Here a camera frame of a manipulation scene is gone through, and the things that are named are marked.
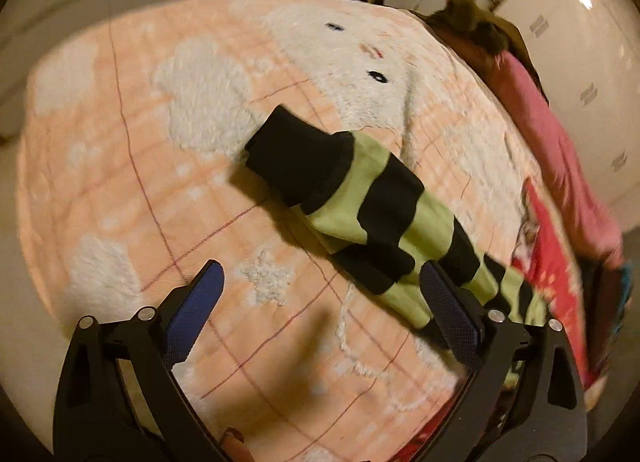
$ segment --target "green and black striped sweater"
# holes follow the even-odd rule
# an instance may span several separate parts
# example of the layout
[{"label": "green and black striped sweater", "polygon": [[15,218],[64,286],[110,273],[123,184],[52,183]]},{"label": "green and black striped sweater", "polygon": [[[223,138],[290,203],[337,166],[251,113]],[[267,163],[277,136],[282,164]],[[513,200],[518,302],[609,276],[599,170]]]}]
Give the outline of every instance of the green and black striped sweater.
[{"label": "green and black striped sweater", "polygon": [[332,258],[418,333],[439,337],[418,286],[430,259],[485,308],[528,324],[548,318],[522,273],[477,249],[453,213],[375,139],[329,135],[278,106],[246,150],[247,166],[283,195]]}]

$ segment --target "white wardrobe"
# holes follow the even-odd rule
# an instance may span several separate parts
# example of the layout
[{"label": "white wardrobe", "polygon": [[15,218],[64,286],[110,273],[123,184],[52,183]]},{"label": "white wardrobe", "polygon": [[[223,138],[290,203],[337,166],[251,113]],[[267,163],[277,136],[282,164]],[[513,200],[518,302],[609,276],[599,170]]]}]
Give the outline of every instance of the white wardrobe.
[{"label": "white wardrobe", "polygon": [[504,0],[495,11],[520,29],[584,174],[607,204],[640,181],[640,32],[617,16],[621,1]]}]

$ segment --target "embroidered eye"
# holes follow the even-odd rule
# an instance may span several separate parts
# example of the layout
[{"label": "embroidered eye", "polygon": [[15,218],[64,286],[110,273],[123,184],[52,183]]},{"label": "embroidered eye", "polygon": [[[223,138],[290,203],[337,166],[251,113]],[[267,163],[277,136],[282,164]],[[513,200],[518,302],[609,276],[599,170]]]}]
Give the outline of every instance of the embroidered eye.
[{"label": "embroidered eye", "polygon": [[377,82],[382,82],[382,84],[389,82],[389,80],[385,76],[383,76],[380,72],[376,72],[375,70],[371,72],[367,72],[367,74],[369,74],[371,77],[377,80]]}]

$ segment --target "pink cloth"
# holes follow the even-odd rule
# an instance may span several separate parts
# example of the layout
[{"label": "pink cloth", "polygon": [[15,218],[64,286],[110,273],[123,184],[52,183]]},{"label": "pink cloth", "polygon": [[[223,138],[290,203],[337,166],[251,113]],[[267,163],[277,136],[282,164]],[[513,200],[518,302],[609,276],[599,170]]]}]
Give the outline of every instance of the pink cloth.
[{"label": "pink cloth", "polygon": [[585,180],[574,144],[546,105],[522,64],[508,51],[495,58],[484,78],[507,109],[542,169],[543,180],[562,214],[577,255],[622,264],[622,233]]}]

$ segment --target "silver screw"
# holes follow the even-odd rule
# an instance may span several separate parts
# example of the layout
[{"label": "silver screw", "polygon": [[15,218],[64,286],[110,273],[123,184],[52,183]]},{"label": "silver screw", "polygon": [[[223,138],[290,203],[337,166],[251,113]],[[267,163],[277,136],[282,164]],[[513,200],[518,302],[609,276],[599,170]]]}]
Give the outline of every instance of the silver screw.
[{"label": "silver screw", "polygon": [[84,316],[81,320],[78,321],[78,326],[82,330],[86,330],[87,328],[89,328],[93,324],[94,324],[94,317],[93,316]]},{"label": "silver screw", "polygon": [[557,319],[550,319],[549,320],[549,328],[551,328],[551,330],[555,330],[556,332],[561,332],[562,331],[562,323],[560,321],[558,321]]},{"label": "silver screw", "polygon": [[494,323],[503,323],[505,320],[504,314],[499,310],[493,308],[489,312],[487,312],[487,315],[489,316],[489,319]]},{"label": "silver screw", "polygon": [[149,321],[156,315],[156,309],[153,307],[144,307],[138,311],[138,319],[141,321]]}]

